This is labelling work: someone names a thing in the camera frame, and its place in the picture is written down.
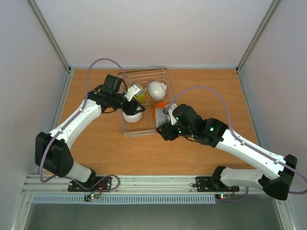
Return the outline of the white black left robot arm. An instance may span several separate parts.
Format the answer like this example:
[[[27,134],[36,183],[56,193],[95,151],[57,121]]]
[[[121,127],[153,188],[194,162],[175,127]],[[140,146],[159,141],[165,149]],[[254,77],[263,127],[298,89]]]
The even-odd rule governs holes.
[[[135,99],[142,87],[134,84],[119,93],[124,80],[107,75],[104,83],[89,91],[81,105],[61,125],[49,133],[40,132],[35,138],[35,163],[39,175],[43,170],[54,176],[67,177],[79,181],[80,186],[91,191],[96,187],[94,172],[77,163],[70,149],[77,137],[106,109],[122,110],[126,115],[138,115],[145,108]]]

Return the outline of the green white bowl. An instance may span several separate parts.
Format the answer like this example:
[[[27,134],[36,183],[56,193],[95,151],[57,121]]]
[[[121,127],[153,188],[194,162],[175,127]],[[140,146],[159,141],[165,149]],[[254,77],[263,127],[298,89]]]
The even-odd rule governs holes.
[[[128,84],[128,92],[135,92],[134,86],[138,87],[140,91],[138,91],[136,94],[134,94],[133,98],[136,99],[138,102],[142,102],[146,96],[145,89],[140,84],[136,83],[133,85]]]

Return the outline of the white ceramic bowl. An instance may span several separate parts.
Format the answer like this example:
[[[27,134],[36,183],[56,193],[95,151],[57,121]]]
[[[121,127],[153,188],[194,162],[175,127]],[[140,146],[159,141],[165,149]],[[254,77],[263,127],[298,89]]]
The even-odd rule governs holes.
[[[157,101],[162,100],[166,95],[166,85],[159,81],[152,81],[148,84],[148,92]]]

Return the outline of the grey speckled bowl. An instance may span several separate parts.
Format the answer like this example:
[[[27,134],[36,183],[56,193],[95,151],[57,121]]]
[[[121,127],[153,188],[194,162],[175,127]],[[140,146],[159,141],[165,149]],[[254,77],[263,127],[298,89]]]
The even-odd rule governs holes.
[[[162,108],[156,108],[155,109],[155,123],[156,123],[156,128],[170,123],[171,119],[169,114],[164,112],[164,109]]]

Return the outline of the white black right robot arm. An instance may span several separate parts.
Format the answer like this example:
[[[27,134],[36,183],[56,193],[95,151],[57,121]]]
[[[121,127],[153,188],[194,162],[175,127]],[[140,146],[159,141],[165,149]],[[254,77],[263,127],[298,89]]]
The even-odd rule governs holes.
[[[260,189],[278,200],[287,199],[297,165],[295,156],[274,154],[231,131],[218,119],[203,119],[186,104],[156,108],[154,113],[156,131],[165,141],[184,137],[228,152],[254,167],[253,170],[240,170],[218,166],[208,180],[197,177],[194,186],[199,192],[235,192],[241,186]]]

